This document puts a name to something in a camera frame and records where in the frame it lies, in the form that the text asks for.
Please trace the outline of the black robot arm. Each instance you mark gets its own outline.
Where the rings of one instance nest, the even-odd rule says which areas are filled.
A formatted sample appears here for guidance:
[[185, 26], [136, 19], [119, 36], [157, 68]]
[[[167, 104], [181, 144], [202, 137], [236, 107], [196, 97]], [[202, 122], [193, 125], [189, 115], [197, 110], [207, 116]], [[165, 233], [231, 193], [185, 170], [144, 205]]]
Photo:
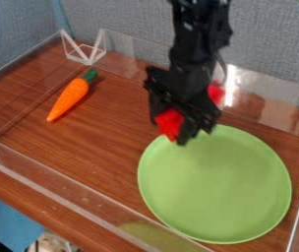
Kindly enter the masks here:
[[168, 0], [175, 39], [169, 68], [145, 69], [149, 118], [159, 132], [183, 146], [199, 132], [210, 133], [222, 115], [224, 82], [214, 78], [224, 67], [220, 49], [230, 45], [231, 0]]

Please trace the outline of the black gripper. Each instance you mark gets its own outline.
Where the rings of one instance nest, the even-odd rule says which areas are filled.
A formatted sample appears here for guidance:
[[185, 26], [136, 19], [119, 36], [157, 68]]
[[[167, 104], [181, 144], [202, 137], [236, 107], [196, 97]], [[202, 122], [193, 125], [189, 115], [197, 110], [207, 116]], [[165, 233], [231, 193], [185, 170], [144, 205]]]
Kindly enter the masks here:
[[149, 120], [156, 125], [156, 116], [168, 108], [180, 112], [183, 123], [176, 139], [179, 146], [184, 146], [200, 131], [211, 133], [222, 115], [219, 106], [207, 94], [216, 64], [220, 65], [223, 74], [227, 74], [219, 55], [203, 62], [172, 60], [168, 70], [156, 66], [145, 68], [143, 87], [148, 92]]

